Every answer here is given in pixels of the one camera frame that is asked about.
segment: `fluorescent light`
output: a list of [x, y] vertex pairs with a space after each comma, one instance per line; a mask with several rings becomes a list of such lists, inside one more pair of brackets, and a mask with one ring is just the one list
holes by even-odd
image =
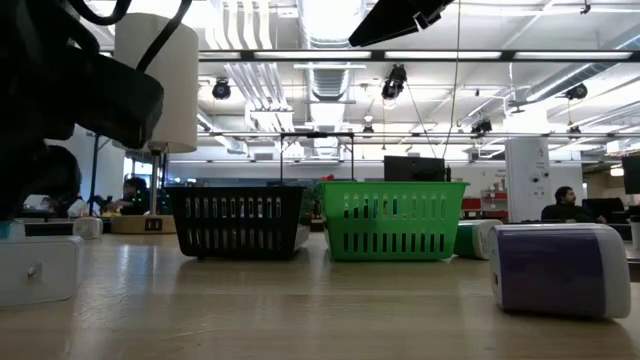
[[222, 59], [222, 60], [238, 60], [240, 53], [237, 51], [201, 51], [198, 53], [199, 59]]
[[205, 164], [207, 160], [171, 160], [173, 164]]
[[364, 70], [364, 64], [293, 64], [296, 70]]
[[560, 60], [582, 60], [582, 59], [599, 59], [599, 60], [626, 60], [633, 55], [632, 52], [620, 51], [574, 51], [574, 52], [517, 52], [515, 59], [519, 60], [544, 60], [544, 59], [560, 59]]
[[611, 174], [611, 176], [613, 177], [620, 177], [620, 176], [624, 176], [624, 169], [623, 168], [611, 168], [611, 170], [609, 171], [609, 173]]
[[370, 51], [256, 51], [256, 59], [369, 59]]
[[[457, 53], [459, 59], [497, 59], [502, 53], [500, 51], [460, 51]], [[385, 59], [455, 59], [455, 51], [387, 51]]]

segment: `camera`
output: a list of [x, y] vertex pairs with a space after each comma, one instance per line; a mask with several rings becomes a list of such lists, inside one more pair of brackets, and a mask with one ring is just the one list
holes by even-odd
[[213, 97], [217, 100], [227, 100], [231, 96], [231, 88], [229, 87], [229, 79], [220, 77], [216, 79], [216, 85], [211, 91]]

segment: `lamp shade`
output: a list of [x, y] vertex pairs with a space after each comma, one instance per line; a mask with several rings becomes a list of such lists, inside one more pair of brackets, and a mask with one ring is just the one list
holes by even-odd
[[[114, 58], [135, 68], [169, 19], [153, 14], [128, 14], [116, 25]], [[197, 149], [198, 35], [180, 24], [149, 65], [146, 73], [162, 84], [162, 117], [147, 150], [187, 153]]]

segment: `wooden table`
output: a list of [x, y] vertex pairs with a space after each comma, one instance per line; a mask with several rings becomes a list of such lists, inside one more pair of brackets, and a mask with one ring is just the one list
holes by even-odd
[[638, 359], [640, 284], [621, 321], [514, 316], [486, 262], [198, 262], [174, 236], [88, 241], [77, 296], [0, 309], [0, 358]]

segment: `person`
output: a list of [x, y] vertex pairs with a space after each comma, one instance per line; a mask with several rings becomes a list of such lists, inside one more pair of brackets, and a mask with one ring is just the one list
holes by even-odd
[[542, 221], [561, 220], [568, 223], [606, 223], [600, 216], [595, 218], [587, 209], [576, 206], [576, 193], [569, 186], [563, 186], [556, 191], [556, 204], [549, 205], [542, 210]]
[[144, 179], [132, 177], [122, 186], [122, 199], [107, 204], [109, 211], [118, 211], [122, 215], [144, 215], [149, 211], [149, 195]]

